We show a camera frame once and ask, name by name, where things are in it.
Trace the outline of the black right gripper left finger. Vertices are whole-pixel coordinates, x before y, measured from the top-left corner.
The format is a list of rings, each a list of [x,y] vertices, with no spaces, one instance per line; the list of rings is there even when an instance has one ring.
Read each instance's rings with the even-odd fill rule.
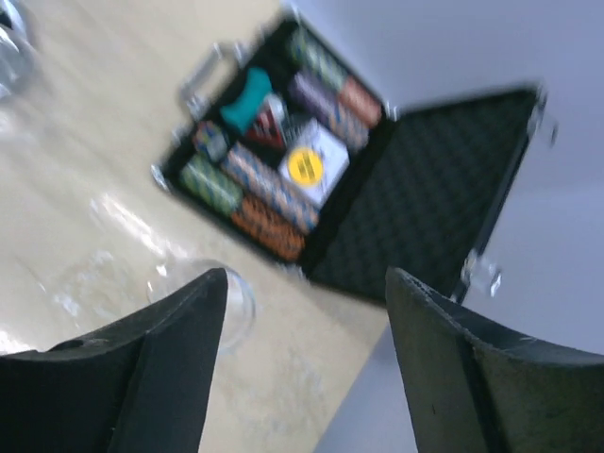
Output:
[[[105,327],[3,356],[2,450],[196,451],[226,302],[214,268]]]

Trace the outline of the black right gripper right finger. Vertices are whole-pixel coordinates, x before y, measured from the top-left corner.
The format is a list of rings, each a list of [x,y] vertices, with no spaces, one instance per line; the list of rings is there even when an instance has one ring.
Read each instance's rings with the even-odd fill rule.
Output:
[[[386,302],[418,451],[602,451],[602,355],[504,327],[398,268]]]

